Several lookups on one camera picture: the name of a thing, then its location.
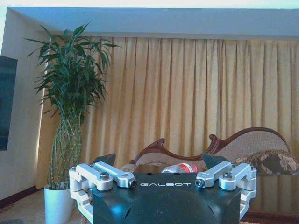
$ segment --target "baseboard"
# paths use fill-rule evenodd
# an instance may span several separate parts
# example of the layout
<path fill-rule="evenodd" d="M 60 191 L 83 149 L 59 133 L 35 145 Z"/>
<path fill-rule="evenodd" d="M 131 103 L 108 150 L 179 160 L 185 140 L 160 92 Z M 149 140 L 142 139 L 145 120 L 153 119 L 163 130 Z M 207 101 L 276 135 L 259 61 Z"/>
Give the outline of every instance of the baseboard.
<path fill-rule="evenodd" d="M 22 198 L 25 198 L 27 197 L 28 195 L 31 195 L 35 192 L 39 191 L 39 189 L 37 189 L 36 187 L 31 187 L 31 188 L 28 188 L 26 190 L 22 190 L 21 192 L 19 193 L 16 193 L 14 195 L 11 195 L 9 197 L 6 197 L 4 199 L 1 199 L 0 200 L 0 209 L 12 204 L 12 203 L 15 203 L 16 201 L 19 201 L 20 199 Z"/>

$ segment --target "wooden sofa frame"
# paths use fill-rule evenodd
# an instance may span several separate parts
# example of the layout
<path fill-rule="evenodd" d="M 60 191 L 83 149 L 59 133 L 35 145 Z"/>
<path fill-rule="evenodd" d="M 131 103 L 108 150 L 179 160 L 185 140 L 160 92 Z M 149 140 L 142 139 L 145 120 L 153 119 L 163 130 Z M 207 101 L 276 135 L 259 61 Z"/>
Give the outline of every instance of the wooden sofa frame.
<path fill-rule="evenodd" d="M 253 132 L 253 131 L 265 131 L 265 132 L 271 132 L 275 135 L 277 135 L 278 137 L 280 137 L 282 139 L 282 141 L 286 144 L 287 149 L 290 151 L 290 148 L 287 144 L 287 142 L 285 141 L 285 139 L 276 131 L 270 129 L 270 128 L 266 128 L 266 127 L 250 127 L 250 128 L 246 128 L 243 129 L 235 134 L 233 134 L 232 136 L 230 136 L 227 139 L 219 139 L 217 138 L 216 135 L 211 134 L 209 135 L 209 138 L 211 139 L 211 144 L 210 146 L 206 149 L 205 153 L 207 154 L 215 154 L 219 151 L 221 151 L 225 146 L 227 146 L 229 143 L 231 143 L 233 140 L 235 140 L 236 138 L 240 137 L 241 135 L 248 133 L 248 132 Z M 130 161 L 130 164 L 136 164 L 137 161 L 139 160 L 139 158 L 141 156 L 143 156 L 144 154 L 147 153 L 162 153 L 168 156 L 171 156 L 173 158 L 177 158 L 177 159 L 181 159 L 181 160 L 187 160 L 187 161 L 198 161 L 202 159 L 202 154 L 197 155 L 197 156 L 190 156 L 190 157 L 186 157 L 186 156 L 180 156 L 174 153 L 171 153 L 170 151 L 168 151 L 165 147 L 164 147 L 164 143 L 165 143 L 165 139 L 159 139 L 153 143 L 151 143 L 150 145 L 148 145 L 146 148 L 144 148 L 137 156 L 135 159 Z"/>

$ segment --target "logo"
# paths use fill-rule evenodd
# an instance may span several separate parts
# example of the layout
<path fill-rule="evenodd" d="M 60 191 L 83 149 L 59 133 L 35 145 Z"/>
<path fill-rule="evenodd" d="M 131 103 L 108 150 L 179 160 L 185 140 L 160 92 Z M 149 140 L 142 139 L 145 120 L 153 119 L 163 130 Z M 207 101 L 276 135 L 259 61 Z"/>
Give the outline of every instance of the logo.
<path fill-rule="evenodd" d="M 191 183 L 166 183 L 166 184 L 160 184 L 160 183 L 141 183 L 140 186 L 142 187 L 151 187 L 151 186 L 156 186 L 156 187 L 180 187 L 180 186 L 190 186 Z"/>

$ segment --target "carpet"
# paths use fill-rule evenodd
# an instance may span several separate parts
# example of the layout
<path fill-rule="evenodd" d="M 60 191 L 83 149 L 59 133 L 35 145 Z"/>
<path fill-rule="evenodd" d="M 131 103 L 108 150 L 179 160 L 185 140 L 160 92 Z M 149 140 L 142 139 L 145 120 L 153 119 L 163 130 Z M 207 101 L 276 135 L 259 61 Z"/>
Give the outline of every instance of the carpet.
<path fill-rule="evenodd" d="M 23 224 L 23 221 L 20 219 L 11 219 L 4 222 L 0 222 L 0 224 Z"/>

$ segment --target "potted plant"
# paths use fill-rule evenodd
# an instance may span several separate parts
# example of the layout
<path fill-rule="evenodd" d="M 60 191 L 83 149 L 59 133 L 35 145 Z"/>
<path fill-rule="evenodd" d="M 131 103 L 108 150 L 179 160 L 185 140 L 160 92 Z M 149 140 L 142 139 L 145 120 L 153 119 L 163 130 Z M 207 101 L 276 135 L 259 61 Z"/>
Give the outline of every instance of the potted plant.
<path fill-rule="evenodd" d="M 45 89 L 42 103 L 49 100 L 60 113 L 60 123 L 53 140 L 48 184 L 45 187 L 47 224 L 63 224 L 70 219 L 73 200 L 70 198 L 68 173 L 79 164 L 82 151 L 81 126 L 89 105 L 96 99 L 105 99 L 103 74 L 109 65 L 111 41 L 100 38 L 92 41 L 82 36 L 88 24 L 73 32 L 53 35 L 42 26 L 49 40 L 39 41 L 38 65 L 45 64 L 39 77 L 37 93 Z M 99 54 L 100 63 L 93 56 Z"/>

